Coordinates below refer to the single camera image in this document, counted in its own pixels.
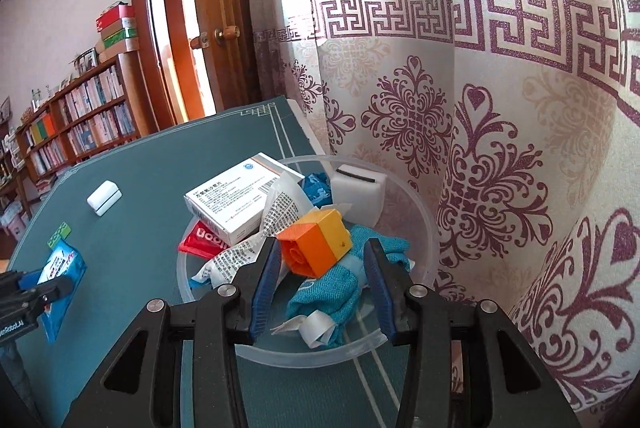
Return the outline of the stacked boxes on shelf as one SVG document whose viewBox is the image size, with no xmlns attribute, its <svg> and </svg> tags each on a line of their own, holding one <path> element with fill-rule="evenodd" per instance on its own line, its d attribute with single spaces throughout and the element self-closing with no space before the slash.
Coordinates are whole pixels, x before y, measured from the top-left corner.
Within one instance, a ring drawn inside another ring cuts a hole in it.
<svg viewBox="0 0 640 428">
<path fill-rule="evenodd" d="M 139 49 L 136 12 L 130 3 L 116 2 L 96 18 L 96 43 L 99 63 Z"/>
</svg>

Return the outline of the green dotted block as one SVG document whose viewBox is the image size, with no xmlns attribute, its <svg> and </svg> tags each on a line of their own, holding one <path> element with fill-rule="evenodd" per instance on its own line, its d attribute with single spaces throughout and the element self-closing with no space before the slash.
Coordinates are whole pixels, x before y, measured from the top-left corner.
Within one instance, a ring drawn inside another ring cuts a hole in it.
<svg viewBox="0 0 640 428">
<path fill-rule="evenodd" d="M 62 222 L 51 234 L 50 239 L 48 240 L 48 246 L 51 251 L 53 251 L 60 240 L 65 240 L 71 232 L 72 228 L 66 222 Z"/>
</svg>

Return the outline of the large white eraser case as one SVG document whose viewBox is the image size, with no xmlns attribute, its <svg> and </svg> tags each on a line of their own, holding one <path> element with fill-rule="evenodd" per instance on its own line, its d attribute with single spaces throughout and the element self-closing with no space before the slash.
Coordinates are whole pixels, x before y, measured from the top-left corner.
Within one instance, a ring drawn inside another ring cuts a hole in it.
<svg viewBox="0 0 640 428">
<path fill-rule="evenodd" d="M 344 209 L 345 220 L 373 229 L 382 216 L 386 176 L 342 164 L 330 177 L 333 204 Z"/>
</svg>

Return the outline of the small wooden side shelf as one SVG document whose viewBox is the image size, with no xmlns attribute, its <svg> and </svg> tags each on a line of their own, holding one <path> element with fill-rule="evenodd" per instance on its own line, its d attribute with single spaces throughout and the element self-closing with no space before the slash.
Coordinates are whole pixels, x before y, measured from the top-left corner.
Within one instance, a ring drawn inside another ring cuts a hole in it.
<svg viewBox="0 0 640 428">
<path fill-rule="evenodd" d="M 26 163 L 9 120 L 1 120 L 1 228 L 19 241 L 32 218 L 25 190 Z"/>
</svg>

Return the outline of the orange yellow toy brick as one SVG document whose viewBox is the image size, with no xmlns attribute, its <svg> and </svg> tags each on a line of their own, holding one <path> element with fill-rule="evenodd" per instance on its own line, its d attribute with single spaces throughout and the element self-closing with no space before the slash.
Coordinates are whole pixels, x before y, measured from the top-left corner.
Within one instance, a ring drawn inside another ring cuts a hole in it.
<svg viewBox="0 0 640 428">
<path fill-rule="evenodd" d="M 351 249 L 352 237 L 336 209 L 314 209 L 277 234 L 284 262 L 293 273 L 318 279 Z"/>
</svg>

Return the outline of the white medicine box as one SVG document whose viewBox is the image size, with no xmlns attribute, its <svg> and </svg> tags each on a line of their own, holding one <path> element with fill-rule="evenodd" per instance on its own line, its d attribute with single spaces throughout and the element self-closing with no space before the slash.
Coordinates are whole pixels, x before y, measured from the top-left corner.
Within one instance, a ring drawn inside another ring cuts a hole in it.
<svg viewBox="0 0 640 428">
<path fill-rule="evenodd" d="M 296 182 L 303 179 L 298 171 L 257 153 L 188 191 L 184 201 L 219 240 L 232 246 L 259 227 L 270 188 L 282 174 Z"/>
</svg>

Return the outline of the wooden bookshelf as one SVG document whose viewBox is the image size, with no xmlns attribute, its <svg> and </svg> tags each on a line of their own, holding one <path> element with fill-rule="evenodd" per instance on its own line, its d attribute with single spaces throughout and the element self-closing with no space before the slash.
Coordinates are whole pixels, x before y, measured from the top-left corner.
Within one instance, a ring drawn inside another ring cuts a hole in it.
<svg viewBox="0 0 640 428">
<path fill-rule="evenodd" d="M 16 129 L 32 181 L 157 131 L 136 51 L 69 82 Z"/>
</svg>

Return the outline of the patterned curtain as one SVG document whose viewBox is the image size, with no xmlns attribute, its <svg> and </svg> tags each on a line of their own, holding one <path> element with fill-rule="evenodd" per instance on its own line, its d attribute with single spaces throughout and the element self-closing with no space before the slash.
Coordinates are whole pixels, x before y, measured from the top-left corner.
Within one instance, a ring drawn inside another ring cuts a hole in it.
<svg viewBox="0 0 640 428">
<path fill-rule="evenodd" d="M 434 214 L 582 422 L 639 373 L 639 0 L 250 0 L 260 88 Z"/>
</svg>

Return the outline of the clear plastic bowl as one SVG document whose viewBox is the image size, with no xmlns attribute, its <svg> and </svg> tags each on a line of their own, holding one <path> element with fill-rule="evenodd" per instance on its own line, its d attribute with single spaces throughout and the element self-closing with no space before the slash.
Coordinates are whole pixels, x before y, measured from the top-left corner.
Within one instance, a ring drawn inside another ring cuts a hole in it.
<svg viewBox="0 0 640 428">
<path fill-rule="evenodd" d="M 265 332 L 241 358 L 281 368 L 343 363 L 378 349 L 378 326 L 363 266 L 363 244 L 376 237 L 387 257 L 409 267 L 413 282 L 436 277 L 435 220 L 410 183 L 389 169 L 343 155 L 298 155 L 282 165 L 303 175 L 308 196 L 320 194 L 337 209 L 352 235 L 352 250 L 318 279 L 284 268 Z"/>
</svg>

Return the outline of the wooden door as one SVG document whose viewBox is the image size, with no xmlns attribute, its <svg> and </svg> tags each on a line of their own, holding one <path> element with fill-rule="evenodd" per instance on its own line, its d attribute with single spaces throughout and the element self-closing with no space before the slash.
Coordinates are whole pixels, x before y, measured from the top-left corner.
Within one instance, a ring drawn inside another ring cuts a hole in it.
<svg viewBox="0 0 640 428">
<path fill-rule="evenodd" d="M 195 0 L 210 90 L 217 111 L 262 100 L 250 0 Z"/>
</svg>

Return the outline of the blue cracker packet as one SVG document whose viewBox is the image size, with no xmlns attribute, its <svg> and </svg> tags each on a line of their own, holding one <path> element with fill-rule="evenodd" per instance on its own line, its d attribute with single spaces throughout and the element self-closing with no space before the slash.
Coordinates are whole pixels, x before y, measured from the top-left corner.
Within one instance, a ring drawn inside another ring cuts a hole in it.
<svg viewBox="0 0 640 428">
<path fill-rule="evenodd" d="M 20 289 L 35 291 L 39 298 L 38 318 L 49 344 L 58 339 L 70 302 L 84 277 L 87 265 L 81 253 L 58 240 L 47 262 L 39 271 L 26 273 L 20 281 Z"/>
<path fill-rule="evenodd" d="M 299 185 L 315 207 L 321 208 L 333 203 L 330 179 L 326 173 L 309 174 Z"/>
</svg>

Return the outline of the white blue plastic packet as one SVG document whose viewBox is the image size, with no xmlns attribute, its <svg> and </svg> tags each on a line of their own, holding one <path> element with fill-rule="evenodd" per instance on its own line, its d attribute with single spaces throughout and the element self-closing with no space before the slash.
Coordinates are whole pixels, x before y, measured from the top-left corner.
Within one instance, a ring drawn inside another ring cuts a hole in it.
<svg viewBox="0 0 640 428">
<path fill-rule="evenodd" d="M 206 261 L 190 278 L 190 286 L 209 283 L 214 289 L 231 283 L 242 266 L 257 260 L 268 237 L 275 237 L 313 210 L 314 205 L 298 181 L 288 173 L 281 174 L 269 188 L 257 232 Z"/>
</svg>

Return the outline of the small white eraser case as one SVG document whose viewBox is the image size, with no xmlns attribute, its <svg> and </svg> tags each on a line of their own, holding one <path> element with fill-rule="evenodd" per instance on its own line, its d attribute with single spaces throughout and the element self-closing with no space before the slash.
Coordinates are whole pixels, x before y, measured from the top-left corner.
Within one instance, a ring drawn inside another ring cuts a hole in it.
<svg viewBox="0 0 640 428">
<path fill-rule="evenodd" d="M 87 204 L 94 213 L 102 217 L 122 197 L 122 191 L 116 183 L 105 180 L 87 197 Z"/>
</svg>

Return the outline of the red snack packet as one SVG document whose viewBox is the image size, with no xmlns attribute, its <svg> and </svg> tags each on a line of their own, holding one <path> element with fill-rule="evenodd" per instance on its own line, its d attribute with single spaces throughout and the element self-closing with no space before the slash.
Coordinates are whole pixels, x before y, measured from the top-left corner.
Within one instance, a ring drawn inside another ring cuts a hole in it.
<svg viewBox="0 0 640 428">
<path fill-rule="evenodd" d="M 198 220 L 178 245 L 178 251 L 186 255 L 206 260 L 217 257 L 228 248 L 228 245 L 209 230 L 204 222 Z"/>
</svg>

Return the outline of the teal knitted cloth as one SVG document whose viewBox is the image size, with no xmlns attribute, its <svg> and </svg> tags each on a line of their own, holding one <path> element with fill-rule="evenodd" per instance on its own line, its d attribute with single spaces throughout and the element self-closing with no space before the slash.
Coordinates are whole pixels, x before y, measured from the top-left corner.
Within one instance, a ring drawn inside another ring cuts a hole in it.
<svg viewBox="0 0 640 428">
<path fill-rule="evenodd" d="M 386 258 L 407 272 L 410 243 L 386 237 L 359 225 L 348 227 L 352 249 L 326 274 L 300 284 L 286 306 L 286 321 L 273 327 L 273 335 L 297 333 L 309 349 L 334 348 L 344 344 L 344 330 L 356 315 L 363 289 L 369 286 L 363 264 L 363 248 L 370 239 L 381 243 Z"/>
</svg>

